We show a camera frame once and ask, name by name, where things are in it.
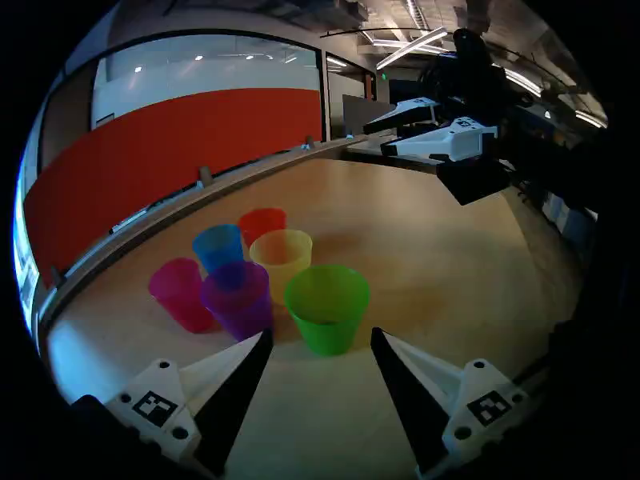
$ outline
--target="green plastic cup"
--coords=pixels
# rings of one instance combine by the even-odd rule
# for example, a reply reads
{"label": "green plastic cup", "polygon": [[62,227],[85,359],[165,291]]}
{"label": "green plastic cup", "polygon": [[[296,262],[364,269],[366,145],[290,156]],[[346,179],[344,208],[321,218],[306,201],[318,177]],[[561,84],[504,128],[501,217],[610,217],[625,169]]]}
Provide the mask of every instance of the green plastic cup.
{"label": "green plastic cup", "polygon": [[285,305],[302,337],[320,355],[344,354],[369,304],[369,285],[345,266],[312,266],[293,277]]}

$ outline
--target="plastic cup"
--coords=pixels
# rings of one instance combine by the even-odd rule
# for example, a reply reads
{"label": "plastic cup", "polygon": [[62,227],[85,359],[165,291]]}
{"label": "plastic cup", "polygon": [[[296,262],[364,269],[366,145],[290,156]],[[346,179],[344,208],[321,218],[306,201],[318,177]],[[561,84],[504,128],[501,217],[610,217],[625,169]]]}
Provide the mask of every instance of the plastic cup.
{"label": "plastic cup", "polygon": [[343,354],[369,304],[369,285],[345,266],[312,266],[289,282],[285,304],[313,352]]}
{"label": "plastic cup", "polygon": [[258,208],[244,214],[238,220],[238,227],[242,232],[247,248],[264,234],[273,230],[286,228],[286,214],[279,208]]}
{"label": "plastic cup", "polygon": [[227,263],[244,260],[242,235],[236,225],[212,226],[195,238],[193,248],[208,274]]}
{"label": "plastic cup", "polygon": [[269,273],[271,299],[284,305],[286,284],[311,265],[311,237],[300,230],[274,230],[249,248],[251,260]]}
{"label": "plastic cup", "polygon": [[273,327],[269,275],[256,263],[217,268],[202,283],[200,299],[239,342]]}
{"label": "plastic cup", "polygon": [[202,279],[198,263],[176,258],[149,280],[149,293],[185,330],[196,334],[214,325],[214,317],[200,302]]}

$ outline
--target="blue plastic cup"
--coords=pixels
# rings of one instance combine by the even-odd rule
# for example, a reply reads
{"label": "blue plastic cup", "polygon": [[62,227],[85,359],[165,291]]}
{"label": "blue plastic cup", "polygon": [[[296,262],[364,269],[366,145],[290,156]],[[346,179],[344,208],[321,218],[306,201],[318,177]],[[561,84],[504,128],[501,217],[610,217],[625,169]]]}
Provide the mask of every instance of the blue plastic cup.
{"label": "blue plastic cup", "polygon": [[244,260],[242,232],[236,225],[212,226],[195,238],[193,248],[208,274],[227,263]]}

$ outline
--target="white wall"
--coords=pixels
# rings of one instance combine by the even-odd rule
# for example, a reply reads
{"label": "white wall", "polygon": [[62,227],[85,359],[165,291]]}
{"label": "white wall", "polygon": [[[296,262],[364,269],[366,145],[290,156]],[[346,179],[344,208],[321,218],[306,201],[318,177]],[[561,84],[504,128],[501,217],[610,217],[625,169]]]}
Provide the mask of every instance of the white wall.
{"label": "white wall", "polygon": [[342,104],[343,95],[352,97],[365,97],[365,84],[358,80],[338,74],[329,73],[329,108],[331,119],[331,137],[344,136],[344,107]]}
{"label": "white wall", "polygon": [[92,128],[109,114],[115,117],[170,98],[237,88],[298,88],[319,90],[318,69],[295,62],[206,58],[165,63],[96,83]]}

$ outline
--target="purple plastic cup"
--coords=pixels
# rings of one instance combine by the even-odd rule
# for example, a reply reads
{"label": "purple plastic cup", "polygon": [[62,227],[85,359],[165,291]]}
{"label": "purple plastic cup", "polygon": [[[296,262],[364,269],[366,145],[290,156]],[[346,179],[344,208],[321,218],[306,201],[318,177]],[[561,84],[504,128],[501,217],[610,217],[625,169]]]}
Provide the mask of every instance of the purple plastic cup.
{"label": "purple plastic cup", "polygon": [[200,299],[239,342],[273,328],[269,275],[257,263],[220,266],[205,279]]}

